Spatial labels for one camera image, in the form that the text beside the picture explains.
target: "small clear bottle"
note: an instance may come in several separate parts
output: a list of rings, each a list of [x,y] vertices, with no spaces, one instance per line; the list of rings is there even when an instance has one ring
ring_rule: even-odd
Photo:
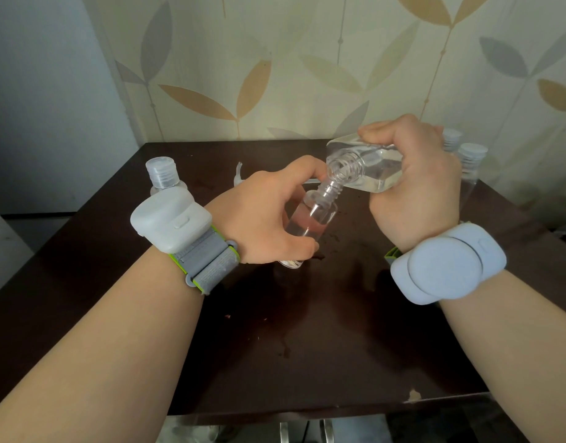
[[[329,141],[326,154],[330,179],[348,188],[381,193],[402,174],[402,154],[396,146],[371,145],[356,133]]]
[[[323,181],[317,190],[305,193],[301,204],[289,219],[285,231],[293,236],[308,236],[316,241],[320,239],[326,226],[338,211],[334,201],[342,190],[343,184],[328,179]],[[290,269],[297,269],[303,261],[286,260],[279,263]]]
[[[480,164],[487,153],[488,148],[476,143],[463,143],[457,150],[461,162],[460,210],[478,182]]]
[[[453,154],[460,147],[461,133],[456,129],[444,129],[443,130],[443,150]]]
[[[155,157],[145,163],[149,179],[152,182],[150,195],[172,186],[187,187],[186,183],[178,177],[176,163],[170,157]]]

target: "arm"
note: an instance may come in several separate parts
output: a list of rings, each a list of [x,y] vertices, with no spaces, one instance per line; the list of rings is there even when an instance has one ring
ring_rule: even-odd
[[[324,175],[325,163],[306,156],[253,174],[206,208],[242,262],[308,259],[316,242],[284,231],[284,206]],[[151,247],[2,401],[0,442],[154,442],[202,302]]]
[[[364,126],[370,143],[394,143],[403,174],[370,209],[403,252],[459,221],[461,168],[442,151],[441,127],[403,116]],[[533,442],[566,441],[566,313],[507,271],[441,307],[494,398]]]
[[[566,313],[505,270],[441,307],[467,357],[525,436],[566,441]]]

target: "gray wristband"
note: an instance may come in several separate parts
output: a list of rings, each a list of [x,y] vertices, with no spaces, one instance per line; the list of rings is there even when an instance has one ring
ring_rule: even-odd
[[[182,252],[171,254],[170,258],[187,274],[187,284],[192,288],[198,287],[203,295],[209,295],[240,263],[237,244],[226,241],[213,226]]]

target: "translucent bottle cap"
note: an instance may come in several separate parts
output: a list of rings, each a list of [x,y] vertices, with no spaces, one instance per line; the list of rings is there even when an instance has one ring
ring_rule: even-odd
[[[152,181],[154,188],[163,190],[170,188],[180,182],[176,163],[170,157],[155,157],[145,163],[148,170],[149,179]]]
[[[477,143],[463,143],[457,152],[468,161],[481,161],[488,153],[488,148]]]
[[[462,135],[463,133],[456,129],[443,129],[443,141],[448,143],[459,143]]]

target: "dark brown table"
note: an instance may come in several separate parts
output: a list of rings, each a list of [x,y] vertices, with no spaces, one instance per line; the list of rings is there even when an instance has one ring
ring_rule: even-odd
[[[325,143],[139,149],[0,291],[0,400],[147,249],[129,222],[149,195],[146,160],[174,158],[205,204],[232,186],[238,161],[248,177],[304,154],[323,158]],[[441,310],[397,290],[368,194],[346,189],[338,208],[300,270],[242,266],[205,299],[170,414],[198,424],[287,421],[486,398]],[[509,270],[566,310],[565,244],[483,183],[462,219],[491,232]],[[411,389],[422,401],[408,402]]]

